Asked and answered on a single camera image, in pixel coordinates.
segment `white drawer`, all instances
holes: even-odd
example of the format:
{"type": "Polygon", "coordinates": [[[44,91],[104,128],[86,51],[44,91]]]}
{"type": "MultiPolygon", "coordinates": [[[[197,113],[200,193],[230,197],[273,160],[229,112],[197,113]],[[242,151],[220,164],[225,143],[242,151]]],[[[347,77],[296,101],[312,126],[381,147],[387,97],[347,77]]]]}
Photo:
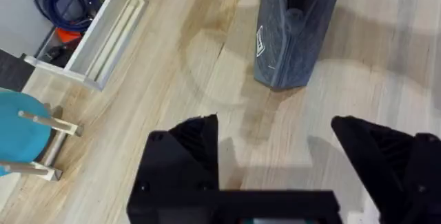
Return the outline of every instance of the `white drawer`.
{"type": "Polygon", "coordinates": [[[23,53],[21,57],[35,67],[102,90],[145,5],[144,0],[105,0],[64,68],[37,59],[53,46],[54,28],[36,54],[23,53]]]}

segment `teal seat cushion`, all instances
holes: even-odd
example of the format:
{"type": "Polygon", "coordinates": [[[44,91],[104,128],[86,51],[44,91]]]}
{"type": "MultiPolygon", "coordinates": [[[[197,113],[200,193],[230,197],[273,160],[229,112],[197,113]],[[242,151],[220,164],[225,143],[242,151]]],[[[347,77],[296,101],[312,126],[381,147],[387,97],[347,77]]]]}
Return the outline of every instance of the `teal seat cushion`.
{"type": "MultiPolygon", "coordinates": [[[[0,161],[30,163],[48,143],[51,127],[20,117],[19,110],[50,117],[35,98],[20,92],[0,92],[0,161]]],[[[0,176],[7,173],[0,167],[0,176]]]]}

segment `teal stool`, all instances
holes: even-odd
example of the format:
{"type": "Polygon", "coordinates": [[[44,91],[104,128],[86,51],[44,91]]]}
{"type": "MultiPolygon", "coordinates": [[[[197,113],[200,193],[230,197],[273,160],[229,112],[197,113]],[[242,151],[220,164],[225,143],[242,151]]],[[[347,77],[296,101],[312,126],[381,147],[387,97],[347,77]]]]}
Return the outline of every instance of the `teal stool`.
{"type": "Polygon", "coordinates": [[[51,168],[66,134],[78,135],[79,127],[52,118],[35,98],[20,92],[0,91],[0,176],[10,172],[36,174],[58,180],[61,171],[51,168]],[[44,165],[35,163],[48,144],[50,130],[61,131],[44,165]]]}

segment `white storage box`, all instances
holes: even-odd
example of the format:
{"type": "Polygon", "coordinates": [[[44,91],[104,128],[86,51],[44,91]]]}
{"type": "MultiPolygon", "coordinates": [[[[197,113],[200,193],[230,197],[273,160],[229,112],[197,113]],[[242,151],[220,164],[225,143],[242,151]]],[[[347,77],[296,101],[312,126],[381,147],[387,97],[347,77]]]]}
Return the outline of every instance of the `white storage box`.
{"type": "Polygon", "coordinates": [[[0,49],[29,64],[102,90],[145,7],[144,0],[105,0],[68,64],[39,60],[54,46],[54,26],[34,0],[0,0],[0,49]]]}

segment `black mat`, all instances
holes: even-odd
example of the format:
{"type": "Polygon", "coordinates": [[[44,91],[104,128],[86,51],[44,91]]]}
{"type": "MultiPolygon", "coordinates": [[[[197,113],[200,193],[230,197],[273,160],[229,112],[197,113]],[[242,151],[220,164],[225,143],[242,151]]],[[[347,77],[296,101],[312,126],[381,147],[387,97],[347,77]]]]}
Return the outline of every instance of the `black mat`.
{"type": "Polygon", "coordinates": [[[0,50],[0,87],[21,91],[34,67],[0,50]]]}

